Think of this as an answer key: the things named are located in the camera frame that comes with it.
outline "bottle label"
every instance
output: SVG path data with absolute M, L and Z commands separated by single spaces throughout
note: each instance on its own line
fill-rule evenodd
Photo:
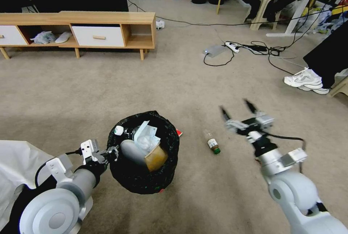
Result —
M 209 145 L 210 148 L 213 148 L 213 147 L 217 146 L 218 143 L 217 143 L 216 140 L 213 138 L 213 139 L 210 139 L 210 140 L 208 141 L 208 145 Z

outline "table leg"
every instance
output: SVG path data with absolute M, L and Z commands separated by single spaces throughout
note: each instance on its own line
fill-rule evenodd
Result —
M 6 53 L 6 51 L 5 51 L 5 48 L 3 48 L 3 47 L 0 47 L 0 51 L 2 52 L 2 54 L 3 54 L 3 56 L 5 57 L 5 59 L 9 59 L 10 57 L 8 56 L 8 54 Z
M 144 49 L 140 49 L 140 59 L 144 60 Z
M 268 37 L 280 37 L 280 36 L 293 36 L 292 34 L 297 22 L 298 22 L 298 17 L 300 17 L 303 13 L 303 10 L 306 8 L 309 0 L 301 0 L 301 3 L 298 5 L 294 15 L 293 19 L 290 21 L 289 25 L 286 28 L 285 33 L 268 33 L 266 36 Z
M 80 58 L 80 51 L 78 48 L 75 48 L 75 54 L 76 54 L 76 58 Z

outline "white robotic arm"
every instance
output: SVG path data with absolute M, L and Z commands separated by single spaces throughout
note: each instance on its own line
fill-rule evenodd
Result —
M 273 118 L 246 102 L 255 117 L 245 121 L 230 119 L 221 108 L 228 130 L 246 136 L 261 163 L 261 174 L 291 226 L 291 234 L 348 234 L 347 228 L 333 217 L 321 202 L 315 184 L 305 175 L 291 171 L 307 154 L 301 148 L 282 155 L 267 138 Z
M 66 154 L 46 162 L 57 181 L 55 189 L 35 197 L 20 219 L 21 234 L 76 234 L 93 205 L 91 193 L 111 160 L 118 158 L 117 147 L 99 151 L 96 140 L 81 143 L 83 166 L 73 173 Z

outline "white cabinet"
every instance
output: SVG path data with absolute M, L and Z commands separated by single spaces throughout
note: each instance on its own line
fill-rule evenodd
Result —
M 15 25 L 0 25 L 0 45 L 27 45 Z
M 80 46 L 124 47 L 120 27 L 72 26 Z

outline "white cloth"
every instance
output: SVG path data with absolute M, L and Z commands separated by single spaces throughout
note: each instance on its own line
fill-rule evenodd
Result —
M 35 189 L 38 168 L 53 156 L 27 141 L 0 140 L 0 230 L 8 223 L 15 200 L 22 192 L 23 184 Z M 39 182 L 50 176 L 43 168 Z

